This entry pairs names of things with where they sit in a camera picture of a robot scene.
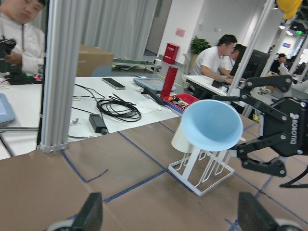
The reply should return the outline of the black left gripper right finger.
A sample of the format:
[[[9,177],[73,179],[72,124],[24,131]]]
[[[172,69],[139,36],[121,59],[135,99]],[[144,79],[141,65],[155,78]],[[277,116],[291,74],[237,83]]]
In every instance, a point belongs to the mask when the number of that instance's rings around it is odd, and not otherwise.
[[[243,231],[275,231],[275,219],[249,192],[240,192],[238,198],[238,224]]]

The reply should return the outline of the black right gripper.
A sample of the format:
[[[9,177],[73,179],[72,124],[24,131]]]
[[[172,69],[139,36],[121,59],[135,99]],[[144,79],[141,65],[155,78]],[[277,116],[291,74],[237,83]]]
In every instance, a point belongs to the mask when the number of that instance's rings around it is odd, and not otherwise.
[[[286,93],[291,88],[291,75],[251,77],[238,87],[235,96],[214,95],[213,100],[224,102],[244,102],[252,105],[256,100],[253,91],[270,93],[272,89]],[[271,105],[259,103],[258,109],[264,113],[263,133],[249,142],[230,148],[241,160],[245,169],[285,177],[285,164],[278,157],[261,162],[248,157],[248,153],[271,148],[281,156],[308,154],[308,102],[294,97],[284,97]]]

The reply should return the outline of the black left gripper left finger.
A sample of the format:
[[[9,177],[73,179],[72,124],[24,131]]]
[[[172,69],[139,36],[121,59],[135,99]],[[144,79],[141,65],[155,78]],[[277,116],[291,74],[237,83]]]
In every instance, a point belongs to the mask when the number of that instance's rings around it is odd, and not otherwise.
[[[102,194],[92,192],[71,225],[72,231],[100,231],[103,223]]]

